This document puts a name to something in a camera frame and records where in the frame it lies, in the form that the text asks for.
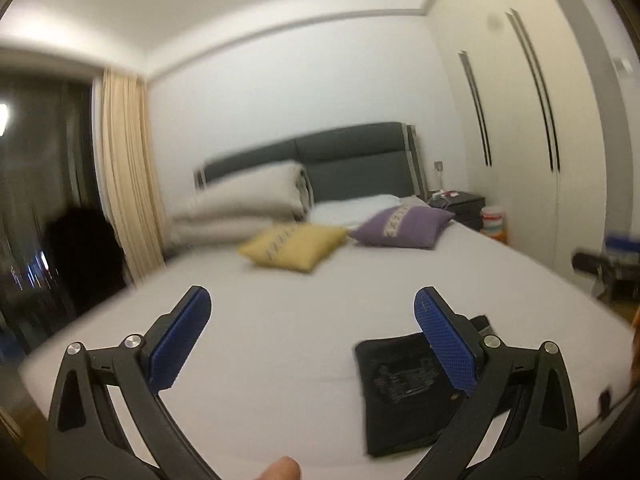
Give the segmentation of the person's left hand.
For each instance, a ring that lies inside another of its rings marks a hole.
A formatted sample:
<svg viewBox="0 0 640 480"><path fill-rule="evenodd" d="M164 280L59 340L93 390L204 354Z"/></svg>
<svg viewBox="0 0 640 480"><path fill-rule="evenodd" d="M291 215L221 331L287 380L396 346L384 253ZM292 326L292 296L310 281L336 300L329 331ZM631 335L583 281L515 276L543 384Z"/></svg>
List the person's left hand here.
<svg viewBox="0 0 640 480"><path fill-rule="evenodd" d="M292 457L283 456L269 465L258 477L258 480L300 480L302 470Z"/></svg>

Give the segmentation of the person's right hand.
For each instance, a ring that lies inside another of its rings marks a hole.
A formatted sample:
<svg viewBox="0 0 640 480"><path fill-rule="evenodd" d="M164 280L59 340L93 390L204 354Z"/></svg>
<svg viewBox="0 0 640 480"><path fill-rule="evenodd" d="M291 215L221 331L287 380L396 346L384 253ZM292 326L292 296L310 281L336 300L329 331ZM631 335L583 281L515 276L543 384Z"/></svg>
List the person's right hand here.
<svg viewBox="0 0 640 480"><path fill-rule="evenodd" d="M636 313L634 314L634 319L631 323L632 328L634 329L634 339L632 340L632 355L634 356L634 361L639 359L640 354L640 308L638 307Z"/></svg>

